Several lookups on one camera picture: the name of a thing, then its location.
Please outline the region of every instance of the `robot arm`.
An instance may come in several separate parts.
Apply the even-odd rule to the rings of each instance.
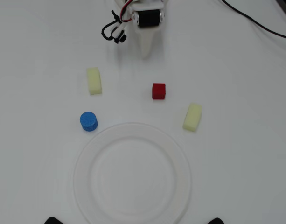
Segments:
[[[167,0],[115,0],[115,2],[120,11],[119,16],[112,11],[115,21],[103,28],[103,37],[109,41],[114,40],[117,44],[124,42],[125,27],[133,24],[141,38],[142,55],[147,56],[151,50],[154,33],[161,28],[164,21]],[[109,26],[112,26],[111,36],[107,37],[104,31]]]

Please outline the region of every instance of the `cable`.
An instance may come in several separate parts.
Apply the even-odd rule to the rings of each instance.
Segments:
[[[130,3],[132,3],[132,1],[133,1],[133,0],[128,0],[128,1],[125,3],[125,5],[123,5],[123,7],[122,7],[122,9],[121,9],[120,19],[121,19],[122,22],[129,22],[130,20],[132,20],[131,18],[128,19],[128,20],[123,20],[123,18],[122,18],[123,15],[124,15],[125,12],[126,12],[127,6],[128,6]]]
[[[122,22],[120,21],[119,16],[117,16],[117,15],[115,14],[114,10],[112,10],[112,14],[114,15],[115,21],[113,21],[113,22],[107,24],[107,25],[106,25],[105,27],[103,27],[102,30],[101,30],[101,35],[102,35],[107,41],[111,41],[111,40],[113,40],[114,38],[113,38],[112,36],[107,37],[107,36],[105,35],[105,29],[107,29],[107,28],[110,27],[111,25],[114,25],[116,22],[122,23]]]
[[[276,35],[276,36],[280,36],[282,38],[285,38],[286,39],[286,36],[285,35],[282,35],[282,34],[279,34],[279,33],[276,33],[268,28],[266,28],[265,26],[261,25],[260,23],[258,23],[257,21],[255,21],[253,18],[251,18],[250,16],[244,14],[243,12],[240,12],[238,9],[235,9],[232,5],[230,5],[228,2],[226,2],[225,0],[221,0],[223,3],[225,3],[229,8],[233,9],[235,12],[243,15],[244,17],[248,18],[250,21],[252,21],[253,23],[257,24],[258,26],[260,26],[262,29]]]

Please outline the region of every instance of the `plate rim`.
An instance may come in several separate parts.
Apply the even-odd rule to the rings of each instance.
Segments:
[[[77,165],[79,164],[79,161],[81,159],[81,156],[83,154],[83,152],[85,151],[85,149],[102,133],[106,132],[107,130],[109,129],[112,129],[112,128],[116,128],[116,127],[119,127],[119,126],[127,126],[127,125],[139,125],[139,126],[146,126],[146,127],[150,127],[152,129],[155,129],[156,131],[160,132],[161,134],[167,136],[179,149],[186,165],[187,165],[187,168],[188,168],[188,176],[189,176],[189,181],[187,181],[187,183],[189,184],[188,188],[188,198],[186,200],[186,202],[183,204],[183,207],[184,209],[182,210],[182,212],[180,212],[180,214],[178,215],[178,217],[176,219],[174,219],[173,221],[173,224],[176,224],[178,223],[184,216],[184,214],[186,213],[186,211],[188,210],[188,206],[190,204],[190,199],[191,199],[191,194],[192,194],[192,172],[191,172],[191,168],[190,168],[190,163],[183,151],[183,149],[180,147],[180,145],[177,143],[177,141],[175,141],[175,139],[173,137],[171,137],[169,134],[165,133],[164,131],[162,131],[161,129],[153,126],[153,125],[150,125],[150,124],[145,124],[145,123],[140,123],[140,122],[126,122],[126,123],[120,123],[120,124],[115,124],[113,126],[110,126],[110,127],[107,127],[105,128],[104,130],[98,132],[95,136],[93,136],[91,138],[91,140],[84,146],[84,148],[80,151],[78,157],[77,157],[77,160],[76,160],[76,163],[74,165],[74,171],[73,171],[73,195],[74,195],[74,198],[75,198],[75,201],[77,203],[77,207],[78,209],[80,210],[81,214],[83,215],[83,217],[85,218],[85,220],[88,222],[88,223],[92,223],[91,220],[88,219],[87,215],[85,214],[85,212],[81,209],[81,205],[77,199],[77,194],[76,194],[76,184],[75,184],[75,177],[76,177],[76,171],[77,171]]]

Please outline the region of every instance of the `red wire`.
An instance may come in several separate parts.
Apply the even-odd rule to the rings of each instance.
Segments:
[[[120,19],[122,20],[122,22],[129,22],[131,21],[132,19],[128,19],[128,20],[123,20],[122,17],[123,17],[123,14],[126,12],[126,8],[127,6],[132,2],[133,0],[129,0],[127,3],[125,3],[125,5],[123,5],[122,9],[121,9],[121,13],[120,13]]]

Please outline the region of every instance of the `white plate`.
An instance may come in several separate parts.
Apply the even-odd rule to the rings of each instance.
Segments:
[[[77,204],[91,224],[175,224],[190,196],[185,155],[149,125],[117,125],[94,137],[74,172]]]

